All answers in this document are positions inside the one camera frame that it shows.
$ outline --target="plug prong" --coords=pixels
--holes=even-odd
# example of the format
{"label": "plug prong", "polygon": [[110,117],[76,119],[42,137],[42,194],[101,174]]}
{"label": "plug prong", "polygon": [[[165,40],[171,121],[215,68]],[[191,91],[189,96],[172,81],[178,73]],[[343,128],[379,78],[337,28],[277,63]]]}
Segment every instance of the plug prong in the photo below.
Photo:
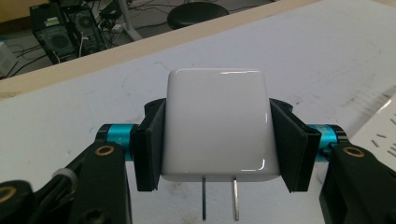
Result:
{"label": "plug prong", "polygon": [[238,186],[236,178],[233,179],[233,219],[239,220]]}
{"label": "plug prong", "polygon": [[206,221],[206,179],[202,179],[202,220]]}

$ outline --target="floor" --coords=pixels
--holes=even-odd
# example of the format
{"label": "floor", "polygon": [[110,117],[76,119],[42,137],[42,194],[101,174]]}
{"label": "floor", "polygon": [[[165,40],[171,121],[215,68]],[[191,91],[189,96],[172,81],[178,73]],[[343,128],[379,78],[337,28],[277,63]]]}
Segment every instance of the floor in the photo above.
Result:
{"label": "floor", "polygon": [[[98,13],[111,0],[93,1],[89,4],[92,7],[92,13],[100,22]],[[183,0],[134,0],[129,3],[129,18],[136,31],[143,37],[147,38],[154,35],[160,35],[166,32],[172,32],[172,29],[166,23],[168,12],[175,6],[183,4]],[[262,6],[272,3],[271,0],[214,0],[230,13],[246,10],[252,7]],[[122,16],[116,20],[116,24],[124,23]],[[111,36],[107,32],[102,32],[105,42],[110,48],[121,48],[122,45],[130,43],[131,38],[124,32],[115,33]],[[53,63],[46,56],[44,50],[38,45],[37,40],[31,31],[25,31],[12,35],[0,35],[0,41],[5,42],[11,52],[17,57],[18,62],[13,69],[7,74],[7,77],[22,75],[40,68],[52,66]]]}

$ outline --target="black stool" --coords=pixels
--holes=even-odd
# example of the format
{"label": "black stool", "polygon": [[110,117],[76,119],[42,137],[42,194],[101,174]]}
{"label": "black stool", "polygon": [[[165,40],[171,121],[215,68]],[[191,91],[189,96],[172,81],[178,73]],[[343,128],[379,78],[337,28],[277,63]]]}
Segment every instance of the black stool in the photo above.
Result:
{"label": "black stool", "polygon": [[210,21],[230,14],[227,9],[209,2],[192,2],[172,9],[168,14],[169,26],[176,30],[202,21]]}

